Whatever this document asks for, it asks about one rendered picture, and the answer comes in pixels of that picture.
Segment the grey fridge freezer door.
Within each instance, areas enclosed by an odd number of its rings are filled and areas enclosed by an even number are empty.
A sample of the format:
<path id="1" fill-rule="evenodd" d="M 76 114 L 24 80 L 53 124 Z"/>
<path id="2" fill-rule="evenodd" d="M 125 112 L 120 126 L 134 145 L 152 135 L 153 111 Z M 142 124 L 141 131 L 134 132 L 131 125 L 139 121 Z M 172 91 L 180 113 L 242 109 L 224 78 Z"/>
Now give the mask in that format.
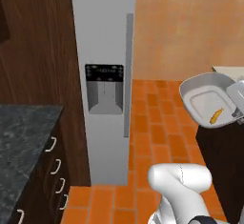
<path id="1" fill-rule="evenodd" d="M 129 139 L 124 137 L 126 20 L 135 0 L 72 0 L 93 185 L 126 186 Z"/>

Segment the grey container with shrimp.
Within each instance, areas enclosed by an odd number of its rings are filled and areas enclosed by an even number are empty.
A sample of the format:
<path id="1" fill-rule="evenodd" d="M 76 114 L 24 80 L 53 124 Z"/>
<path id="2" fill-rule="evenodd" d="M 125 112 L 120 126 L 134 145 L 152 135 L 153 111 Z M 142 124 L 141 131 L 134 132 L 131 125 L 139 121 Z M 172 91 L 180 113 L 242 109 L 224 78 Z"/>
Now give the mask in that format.
<path id="1" fill-rule="evenodd" d="M 224 73 L 206 72 L 183 81 L 179 94 L 187 112 L 199 126 L 217 129 L 237 122 L 232 117 L 236 105 L 226 92 L 235 82 Z M 211 125 L 210 118 L 221 108 L 224 112 Z"/>

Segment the orange shrimp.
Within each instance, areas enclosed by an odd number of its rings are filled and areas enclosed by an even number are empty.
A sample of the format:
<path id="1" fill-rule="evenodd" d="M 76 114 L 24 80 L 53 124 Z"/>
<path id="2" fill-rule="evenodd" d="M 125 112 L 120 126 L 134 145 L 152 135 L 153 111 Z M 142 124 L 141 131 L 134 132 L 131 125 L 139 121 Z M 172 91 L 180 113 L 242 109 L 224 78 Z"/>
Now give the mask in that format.
<path id="1" fill-rule="evenodd" d="M 212 125 L 212 124 L 215 124 L 216 121 L 217 121 L 217 119 L 218 119 L 218 117 L 219 117 L 220 114 L 222 114 L 223 112 L 224 112 L 224 109 L 223 109 L 223 108 L 217 110 L 217 111 L 213 114 L 213 116 L 210 118 L 210 124 L 211 124 L 211 125 Z"/>

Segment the tall dark wood cabinet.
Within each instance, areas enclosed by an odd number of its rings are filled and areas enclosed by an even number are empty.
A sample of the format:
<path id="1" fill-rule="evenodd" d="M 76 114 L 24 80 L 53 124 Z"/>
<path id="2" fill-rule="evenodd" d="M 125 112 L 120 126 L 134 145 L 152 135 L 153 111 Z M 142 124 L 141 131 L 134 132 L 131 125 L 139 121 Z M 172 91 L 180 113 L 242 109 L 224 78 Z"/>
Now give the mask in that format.
<path id="1" fill-rule="evenodd" d="M 71 184 L 91 184 L 71 0 L 0 0 L 0 103 L 63 106 Z"/>

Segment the dark wood drawer cabinet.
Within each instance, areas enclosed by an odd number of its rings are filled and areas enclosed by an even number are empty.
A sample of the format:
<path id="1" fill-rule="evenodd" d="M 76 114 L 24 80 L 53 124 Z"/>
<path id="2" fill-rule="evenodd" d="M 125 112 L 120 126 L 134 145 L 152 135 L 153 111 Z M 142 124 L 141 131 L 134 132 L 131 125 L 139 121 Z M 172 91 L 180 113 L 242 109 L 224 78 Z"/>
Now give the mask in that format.
<path id="1" fill-rule="evenodd" d="M 57 138 L 57 143 L 52 152 L 46 153 L 45 149 L 51 146 L 52 136 Z M 17 209 L 25 212 L 22 224 L 61 224 L 64 211 L 60 211 L 59 207 L 63 205 L 63 194 L 69 194 L 70 176 L 59 123 L 55 124 L 45 149 L 40 154 L 7 224 L 18 224 L 20 214 Z M 56 168 L 56 158 L 62 160 L 62 165 L 57 174 L 51 175 Z M 56 194 L 60 177 L 66 179 L 66 184 L 62 193 Z"/>

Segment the dark wood island cabinet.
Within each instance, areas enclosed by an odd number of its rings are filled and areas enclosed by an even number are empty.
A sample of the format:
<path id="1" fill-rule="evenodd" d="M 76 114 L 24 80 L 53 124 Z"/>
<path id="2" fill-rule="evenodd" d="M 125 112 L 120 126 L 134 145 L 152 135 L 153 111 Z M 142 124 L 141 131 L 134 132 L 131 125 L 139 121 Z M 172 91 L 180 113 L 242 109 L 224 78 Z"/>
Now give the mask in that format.
<path id="1" fill-rule="evenodd" d="M 195 139 L 227 221 L 237 224 L 244 207 L 244 124 L 218 129 L 199 126 Z"/>

